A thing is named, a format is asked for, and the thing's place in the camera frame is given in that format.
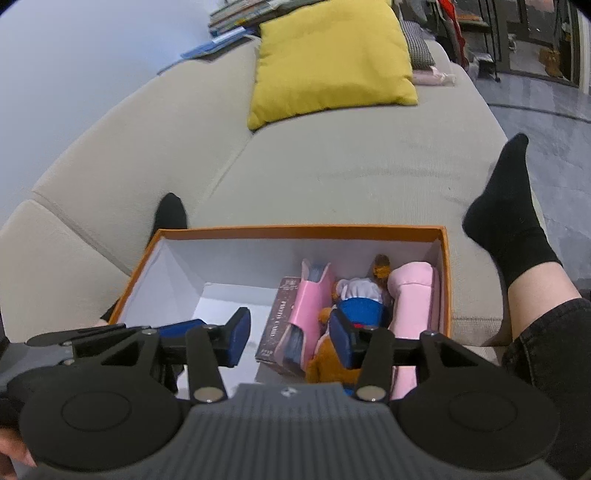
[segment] orange box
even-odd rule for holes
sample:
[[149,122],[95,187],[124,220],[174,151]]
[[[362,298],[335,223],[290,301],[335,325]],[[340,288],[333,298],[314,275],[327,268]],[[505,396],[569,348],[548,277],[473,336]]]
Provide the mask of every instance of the orange box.
[[230,388],[273,381],[254,356],[283,277],[301,262],[332,264],[337,278],[366,277],[376,254],[392,268],[427,261],[439,272],[439,331],[449,336],[452,285],[442,226],[299,225],[160,230],[135,269],[109,323],[158,327],[201,318],[224,324],[239,306],[251,310],[251,337],[240,364],[221,369]]

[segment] houndstooth pillow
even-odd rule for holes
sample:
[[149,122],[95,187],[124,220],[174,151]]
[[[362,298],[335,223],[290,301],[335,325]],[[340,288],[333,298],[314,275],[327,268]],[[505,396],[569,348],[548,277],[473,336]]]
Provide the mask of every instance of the houndstooth pillow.
[[413,65],[413,70],[429,70],[430,67],[435,65],[435,60],[433,60],[429,47],[427,47],[427,43],[423,39],[423,30],[420,25],[416,22],[402,20],[400,27],[408,44],[410,63]]

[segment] stack of books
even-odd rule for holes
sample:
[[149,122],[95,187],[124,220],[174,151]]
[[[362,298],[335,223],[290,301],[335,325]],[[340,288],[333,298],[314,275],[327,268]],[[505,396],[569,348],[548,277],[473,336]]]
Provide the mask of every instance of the stack of books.
[[277,0],[238,0],[211,14],[209,32],[217,37],[236,27],[257,24],[257,20],[268,20],[279,4]]

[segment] leg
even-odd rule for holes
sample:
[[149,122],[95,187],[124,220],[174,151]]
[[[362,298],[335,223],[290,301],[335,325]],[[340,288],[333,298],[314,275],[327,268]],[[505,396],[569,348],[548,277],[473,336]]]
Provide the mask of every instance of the leg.
[[538,223],[527,144],[525,135],[507,143],[463,227],[491,254],[508,287],[514,342],[503,365],[558,408],[560,431],[547,462],[574,479],[591,466],[591,303],[581,299]]
[[[167,193],[160,200],[156,213],[154,214],[154,224],[146,247],[150,244],[150,241],[159,229],[184,230],[186,228],[187,212],[185,212],[183,202],[174,193]],[[101,320],[104,320],[104,322],[109,321],[111,315],[113,315],[117,301],[111,305],[109,310],[101,315]]]

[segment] yellow pillow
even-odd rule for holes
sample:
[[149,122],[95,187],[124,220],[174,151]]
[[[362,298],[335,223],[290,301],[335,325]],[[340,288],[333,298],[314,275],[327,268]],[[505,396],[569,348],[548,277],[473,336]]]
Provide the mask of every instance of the yellow pillow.
[[327,0],[261,25],[248,128],[332,108],[416,105],[400,23],[383,0]]

